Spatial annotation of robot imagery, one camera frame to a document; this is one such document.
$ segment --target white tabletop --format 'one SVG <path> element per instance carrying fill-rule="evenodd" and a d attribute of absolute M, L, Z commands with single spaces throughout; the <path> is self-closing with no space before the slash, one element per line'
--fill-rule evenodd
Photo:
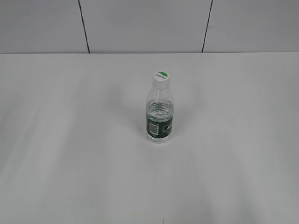
<path fill-rule="evenodd" d="M 297 224 L 298 161 L 299 53 L 0 55 L 2 224 Z"/>

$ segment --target water bottle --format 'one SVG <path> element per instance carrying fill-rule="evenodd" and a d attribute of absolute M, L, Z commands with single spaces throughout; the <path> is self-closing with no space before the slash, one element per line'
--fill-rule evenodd
<path fill-rule="evenodd" d="M 166 72 L 155 73 L 153 87 L 147 96 L 146 133 L 154 143 L 166 142 L 171 136 L 174 100 L 169 84 Z"/>

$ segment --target white bottle cap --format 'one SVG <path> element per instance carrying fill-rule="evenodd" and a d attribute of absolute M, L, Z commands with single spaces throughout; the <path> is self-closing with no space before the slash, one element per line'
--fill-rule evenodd
<path fill-rule="evenodd" d="M 160 71 L 153 75 L 153 86 L 157 88 L 167 88 L 169 86 L 169 75 Z"/>

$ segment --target bottle label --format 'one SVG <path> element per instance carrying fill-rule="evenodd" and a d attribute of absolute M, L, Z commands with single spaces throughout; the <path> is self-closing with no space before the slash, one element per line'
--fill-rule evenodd
<path fill-rule="evenodd" d="M 172 118 L 165 122 L 155 122 L 146 118 L 146 131 L 154 138 L 161 139 L 170 135 L 172 130 Z"/>

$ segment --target green logo on cap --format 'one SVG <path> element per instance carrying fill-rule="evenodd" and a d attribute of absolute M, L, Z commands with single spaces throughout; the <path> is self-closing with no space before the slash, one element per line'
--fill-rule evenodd
<path fill-rule="evenodd" d="M 166 72 L 159 72 L 162 76 L 168 77 L 168 74 Z"/>

